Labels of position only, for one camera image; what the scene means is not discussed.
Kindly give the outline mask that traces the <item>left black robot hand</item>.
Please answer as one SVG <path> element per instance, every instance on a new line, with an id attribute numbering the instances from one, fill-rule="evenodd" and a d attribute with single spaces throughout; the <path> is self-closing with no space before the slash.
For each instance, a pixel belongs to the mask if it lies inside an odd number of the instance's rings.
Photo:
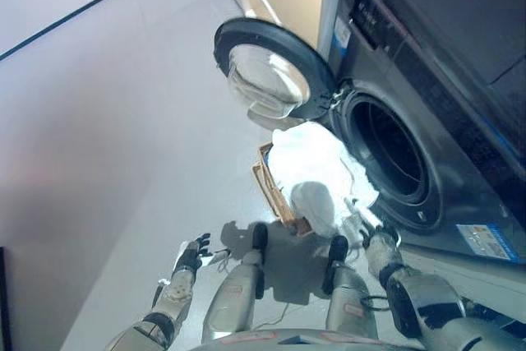
<path id="1" fill-rule="evenodd" d="M 195 275 L 201 267 L 217 264 L 230 254 L 229 249 L 211 252 L 208 249 L 209 245 L 210 233 L 203 233 L 189 242 L 184 242 L 174 263 L 172 275 L 180 270 L 189 270 Z"/>

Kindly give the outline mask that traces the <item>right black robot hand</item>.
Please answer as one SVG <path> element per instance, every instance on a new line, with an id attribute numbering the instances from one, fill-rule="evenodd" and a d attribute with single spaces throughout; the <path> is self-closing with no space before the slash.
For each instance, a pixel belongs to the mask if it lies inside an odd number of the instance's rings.
<path id="1" fill-rule="evenodd" d="M 384 223 L 370 208 L 357 201 L 350 201 L 348 210 L 351 214 L 354 232 L 360 235 L 362 246 L 369 247 L 371 237 L 378 228 L 384 226 Z"/>

